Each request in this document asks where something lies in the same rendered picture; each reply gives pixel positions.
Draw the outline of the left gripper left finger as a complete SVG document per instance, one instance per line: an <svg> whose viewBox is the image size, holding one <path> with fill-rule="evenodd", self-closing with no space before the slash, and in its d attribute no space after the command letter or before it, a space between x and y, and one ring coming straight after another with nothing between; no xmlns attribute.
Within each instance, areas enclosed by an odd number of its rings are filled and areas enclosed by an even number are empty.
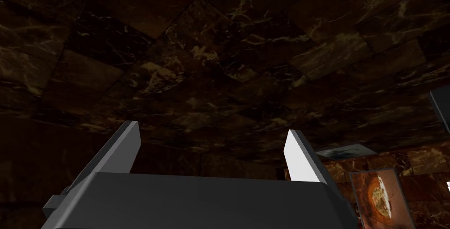
<svg viewBox="0 0 450 229"><path fill-rule="evenodd" d="M73 189L91 173L129 173L140 146L138 122L125 121L79 173L69 189Z"/></svg>

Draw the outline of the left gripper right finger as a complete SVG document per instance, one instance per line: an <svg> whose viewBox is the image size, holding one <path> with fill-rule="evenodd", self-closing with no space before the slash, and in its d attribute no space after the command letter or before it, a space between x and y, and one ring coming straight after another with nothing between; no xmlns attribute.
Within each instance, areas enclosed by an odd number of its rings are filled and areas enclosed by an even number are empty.
<svg viewBox="0 0 450 229"><path fill-rule="evenodd" d="M334 184L331 175L300 131L288 131L283 152L291 180L320 182L329 186Z"/></svg>

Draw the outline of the dark flat panel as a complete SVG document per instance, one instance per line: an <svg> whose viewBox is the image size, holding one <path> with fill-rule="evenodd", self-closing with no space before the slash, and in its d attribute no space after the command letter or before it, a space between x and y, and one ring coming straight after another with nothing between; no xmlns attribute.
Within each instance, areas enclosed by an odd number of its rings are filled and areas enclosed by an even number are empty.
<svg viewBox="0 0 450 229"><path fill-rule="evenodd" d="M428 98L442 128L450 134L450 84L431 90Z"/></svg>

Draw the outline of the grey framed wall picture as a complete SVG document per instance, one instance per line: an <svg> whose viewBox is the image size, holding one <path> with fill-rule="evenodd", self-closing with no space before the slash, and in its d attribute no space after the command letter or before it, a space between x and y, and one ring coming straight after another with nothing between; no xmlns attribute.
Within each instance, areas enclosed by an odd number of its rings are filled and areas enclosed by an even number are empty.
<svg viewBox="0 0 450 229"><path fill-rule="evenodd" d="M316 154L331 160L344 160L348 158L374 155L377 153L366 146L355 143L317 151Z"/></svg>

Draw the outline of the orange framed wall picture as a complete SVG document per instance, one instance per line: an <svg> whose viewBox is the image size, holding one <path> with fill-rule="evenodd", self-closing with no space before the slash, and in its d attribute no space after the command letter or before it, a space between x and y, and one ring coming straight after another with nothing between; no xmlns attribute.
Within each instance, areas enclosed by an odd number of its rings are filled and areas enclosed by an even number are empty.
<svg viewBox="0 0 450 229"><path fill-rule="evenodd" d="M416 229L394 168L350 173L363 229Z"/></svg>

